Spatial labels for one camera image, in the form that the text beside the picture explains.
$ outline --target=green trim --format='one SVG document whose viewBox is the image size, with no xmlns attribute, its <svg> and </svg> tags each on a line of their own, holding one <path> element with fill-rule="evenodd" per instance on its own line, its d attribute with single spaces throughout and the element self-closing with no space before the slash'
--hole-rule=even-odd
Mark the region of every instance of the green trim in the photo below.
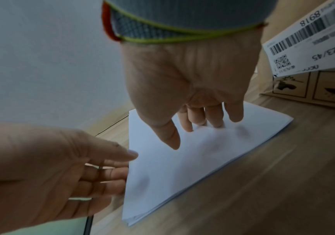
<svg viewBox="0 0 335 235">
<path fill-rule="evenodd" d="M 236 32 L 245 31 L 247 29 L 237 30 Z M 187 42 L 187 41 L 196 41 L 196 40 L 203 40 L 209 38 L 217 38 L 220 36 L 225 36 L 231 34 L 233 32 L 225 32 L 225 33 L 211 33 L 205 35 L 192 35 L 186 37 L 175 37 L 175 38 L 130 38 L 124 37 L 122 35 L 117 35 L 124 41 L 132 42 L 132 43 L 142 43 L 142 44 L 159 44 L 159 43 L 180 43 L 180 42 Z"/>
<path fill-rule="evenodd" d="M 104 0 L 104 1 L 114 10 L 119 11 L 123 15 L 125 15 L 125 16 L 133 19 L 133 20 L 140 21 L 142 23 L 149 24 L 151 26 L 154 26 L 154 27 L 157 27 L 157 28 L 160 28 L 160 29 L 166 29 L 166 30 L 175 31 L 175 32 L 179 32 L 179 33 L 190 33 L 190 34 L 220 33 L 222 35 L 225 35 L 225 34 L 239 32 L 239 31 L 242 31 L 242 30 L 255 28 L 255 27 L 263 24 L 263 23 L 260 23 L 260 24 L 257 24 L 257 25 L 247 26 L 247 27 L 243 27 L 243 28 L 240 28 L 240 29 L 225 29 L 225 30 L 195 30 L 195 29 L 178 28 L 178 27 L 167 26 L 167 25 L 164 25 L 164 24 L 160 24 L 160 23 L 156 23 L 156 22 L 153 22 L 153 21 L 145 20 L 143 18 L 132 15 L 132 14 L 118 8 L 118 6 L 107 2 L 107 0 Z"/>
</svg>

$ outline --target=finger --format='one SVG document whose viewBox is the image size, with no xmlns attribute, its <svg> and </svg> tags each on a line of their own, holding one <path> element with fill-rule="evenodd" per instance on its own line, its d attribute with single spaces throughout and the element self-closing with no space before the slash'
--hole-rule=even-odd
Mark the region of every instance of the finger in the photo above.
<svg viewBox="0 0 335 235">
<path fill-rule="evenodd" d="M 161 141 L 177 150 L 180 147 L 180 136 L 172 120 L 162 126 L 151 126 Z"/>
<path fill-rule="evenodd" d="M 196 125 L 203 125 L 206 123 L 204 108 L 188 108 L 188 119 Z"/>
<path fill-rule="evenodd" d="M 244 102 L 225 103 L 224 108 L 232 122 L 239 122 L 244 118 Z"/>
<path fill-rule="evenodd" d="M 209 106 L 205 108 L 206 119 L 214 126 L 221 127 L 223 125 L 223 107 L 222 104 Z"/>
<path fill-rule="evenodd" d="M 88 201 L 68 200 L 54 220 L 68 220 L 93 216 L 110 205 L 112 197 L 98 197 Z"/>
<path fill-rule="evenodd" d="M 115 168 L 120 168 L 120 167 L 129 167 L 129 162 L 128 161 L 112 161 L 112 160 L 104 160 L 104 161 L 95 161 L 95 160 L 90 160 L 88 162 L 91 165 L 94 166 L 109 166 L 109 167 L 115 167 Z"/>
<path fill-rule="evenodd" d="M 121 179 L 126 180 L 128 174 L 129 174 L 128 167 L 97 169 L 93 166 L 85 166 L 81 180 L 91 182 L 102 182 L 102 181 L 121 180 Z"/>
<path fill-rule="evenodd" d="M 102 162 L 104 160 L 132 161 L 137 158 L 135 151 L 127 150 L 116 142 L 91 136 L 83 131 L 70 131 L 67 138 L 73 142 L 73 149 L 81 156 Z"/>
<path fill-rule="evenodd" d="M 178 117 L 179 117 L 180 125 L 182 125 L 183 129 L 185 131 L 187 131 L 187 132 L 192 132 L 193 131 L 193 127 L 192 127 L 192 123 L 188 119 L 188 110 L 187 110 L 187 106 L 186 105 L 184 105 L 179 110 Z"/>
<path fill-rule="evenodd" d="M 126 181 L 114 180 L 107 183 L 79 181 L 70 197 L 103 197 L 122 193 Z"/>
</svg>

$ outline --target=wooden table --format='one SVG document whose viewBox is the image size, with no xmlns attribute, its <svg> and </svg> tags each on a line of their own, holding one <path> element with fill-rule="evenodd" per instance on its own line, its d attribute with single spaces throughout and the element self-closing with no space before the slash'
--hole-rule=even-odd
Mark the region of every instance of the wooden table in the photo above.
<svg viewBox="0 0 335 235">
<path fill-rule="evenodd" d="M 256 79 L 245 100 L 294 121 L 132 227 L 115 199 L 91 234 L 335 235 L 335 109 L 259 96 Z M 128 118 L 99 137 L 128 147 Z"/>
</svg>

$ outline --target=cardboard box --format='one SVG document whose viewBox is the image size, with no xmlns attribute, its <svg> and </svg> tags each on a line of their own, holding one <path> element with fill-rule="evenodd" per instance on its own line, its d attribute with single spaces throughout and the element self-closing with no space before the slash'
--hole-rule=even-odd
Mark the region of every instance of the cardboard box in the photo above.
<svg viewBox="0 0 335 235">
<path fill-rule="evenodd" d="M 325 0 L 279 0 L 264 28 L 264 43 Z M 321 70 L 285 77 L 273 77 L 269 60 L 262 49 L 258 63 L 258 81 L 262 94 L 335 107 L 335 69 Z"/>
</svg>

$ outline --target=white wall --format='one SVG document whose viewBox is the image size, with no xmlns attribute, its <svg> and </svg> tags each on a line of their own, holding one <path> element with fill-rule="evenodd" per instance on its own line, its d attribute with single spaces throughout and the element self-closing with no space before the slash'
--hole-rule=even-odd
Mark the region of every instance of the white wall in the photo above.
<svg viewBox="0 0 335 235">
<path fill-rule="evenodd" d="M 101 0 L 0 0 L 0 121 L 86 128 L 128 101 Z"/>
</svg>

